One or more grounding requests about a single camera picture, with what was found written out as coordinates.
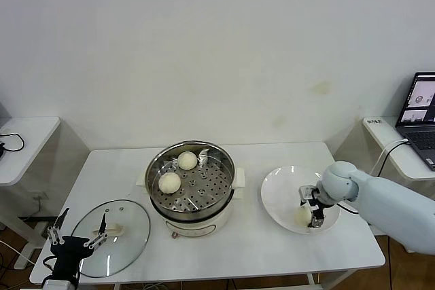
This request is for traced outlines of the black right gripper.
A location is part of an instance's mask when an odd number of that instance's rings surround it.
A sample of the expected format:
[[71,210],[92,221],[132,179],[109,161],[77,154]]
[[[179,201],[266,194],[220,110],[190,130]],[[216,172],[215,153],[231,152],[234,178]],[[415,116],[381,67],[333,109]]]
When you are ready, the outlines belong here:
[[324,223],[324,209],[333,207],[336,200],[332,199],[321,187],[312,185],[303,185],[298,190],[300,196],[300,205],[305,205],[311,201],[310,213],[311,220],[308,224],[309,228],[320,228]]

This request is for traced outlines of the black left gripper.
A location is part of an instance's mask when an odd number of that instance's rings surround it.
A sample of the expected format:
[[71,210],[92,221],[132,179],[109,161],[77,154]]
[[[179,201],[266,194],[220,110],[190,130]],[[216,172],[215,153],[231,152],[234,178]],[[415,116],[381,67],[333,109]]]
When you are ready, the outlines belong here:
[[69,208],[66,208],[56,218],[54,225],[47,229],[48,240],[51,244],[50,250],[56,258],[50,277],[54,280],[78,282],[80,279],[81,261],[93,254],[94,249],[90,248],[100,247],[108,238],[106,232],[106,214],[103,214],[97,235],[89,240],[82,237],[62,236],[60,229],[68,211]]

